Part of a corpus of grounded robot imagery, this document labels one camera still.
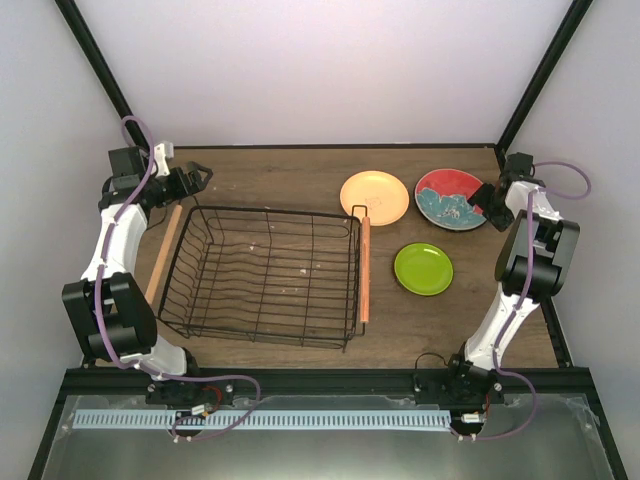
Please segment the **lime green plate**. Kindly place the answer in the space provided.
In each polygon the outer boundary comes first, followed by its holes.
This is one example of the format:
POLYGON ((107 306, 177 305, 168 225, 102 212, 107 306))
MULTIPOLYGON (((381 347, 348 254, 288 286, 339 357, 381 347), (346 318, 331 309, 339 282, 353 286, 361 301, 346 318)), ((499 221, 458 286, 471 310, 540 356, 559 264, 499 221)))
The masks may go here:
POLYGON ((423 242, 402 247, 395 256, 393 270, 402 287, 420 296, 444 292, 454 277, 448 255, 439 247, 423 242))

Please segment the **yellow orange plate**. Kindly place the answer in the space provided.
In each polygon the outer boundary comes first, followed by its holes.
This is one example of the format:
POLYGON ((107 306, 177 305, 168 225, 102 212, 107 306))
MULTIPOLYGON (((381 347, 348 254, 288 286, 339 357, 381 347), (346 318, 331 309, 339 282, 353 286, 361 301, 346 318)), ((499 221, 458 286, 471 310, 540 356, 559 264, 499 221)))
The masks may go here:
POLYGON ((386 226, 400 220, 409 207, 409 193, 395 176, 383 171, 361 171, 349 177, 341 187, 340 203, 347 214, 372 226, 386 226))

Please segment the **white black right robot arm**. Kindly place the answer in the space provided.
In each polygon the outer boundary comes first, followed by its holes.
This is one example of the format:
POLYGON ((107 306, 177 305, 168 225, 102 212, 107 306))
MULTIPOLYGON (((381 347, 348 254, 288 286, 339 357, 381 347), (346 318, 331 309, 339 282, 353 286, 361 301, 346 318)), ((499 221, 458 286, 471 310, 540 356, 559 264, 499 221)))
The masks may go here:
POLYGON ((485 183, 468 203, 508 233, 496 261, 497 292, 481 325, 450 358, 447 396, 458 403, 489 392, 502 358, 524 320, 564 285, 580 227, 550 203, 551 190, 535 177, 531 155, 506 158, 499 180, 485 183))

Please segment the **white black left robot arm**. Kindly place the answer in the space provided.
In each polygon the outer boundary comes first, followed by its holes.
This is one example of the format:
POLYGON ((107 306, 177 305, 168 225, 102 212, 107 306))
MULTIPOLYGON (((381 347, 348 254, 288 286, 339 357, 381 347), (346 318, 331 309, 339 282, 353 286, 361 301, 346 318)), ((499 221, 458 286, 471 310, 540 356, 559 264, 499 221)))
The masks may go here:
POLYGON ((213 172, 196 162, 169 167, 174 146, 167 141, 151 153, 126 147, 108 156, 112 174, 98 202, 97 245, 80 280, 64 286, 63 305, 86 360, 170 380, 169 391, 178 401, 194 403, 203 395, 205 381, 193 355, 159 334, 151 306, 163 267, 154 268, 147 289, 139 287, 133 273, 152 210, 200 193, 213 172))

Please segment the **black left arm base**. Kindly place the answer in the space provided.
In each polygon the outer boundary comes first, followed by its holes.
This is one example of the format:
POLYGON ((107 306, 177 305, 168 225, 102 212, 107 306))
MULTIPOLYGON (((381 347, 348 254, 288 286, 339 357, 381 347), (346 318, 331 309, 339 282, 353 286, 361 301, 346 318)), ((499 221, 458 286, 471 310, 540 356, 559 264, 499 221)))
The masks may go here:
POLYGON ((154 381, 147 386, 148 405, 171 408, 193 407, 200 404, 228 405, 233 399, 235 381, 197 383, 184 381, 154 381))

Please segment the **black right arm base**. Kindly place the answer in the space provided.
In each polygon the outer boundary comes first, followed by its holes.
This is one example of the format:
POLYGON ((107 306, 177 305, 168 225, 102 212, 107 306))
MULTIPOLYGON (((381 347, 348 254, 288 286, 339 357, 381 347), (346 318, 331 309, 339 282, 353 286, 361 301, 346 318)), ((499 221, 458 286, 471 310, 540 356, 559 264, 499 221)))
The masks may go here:
POLYGON ((435 352, 420 354, 414 361, 412 383, 416 403, 447 410, 450 429, 458 437, 476 439, 491 407, 504 403, 496 375, 466 361, 461 353, 449 359, 435 352))

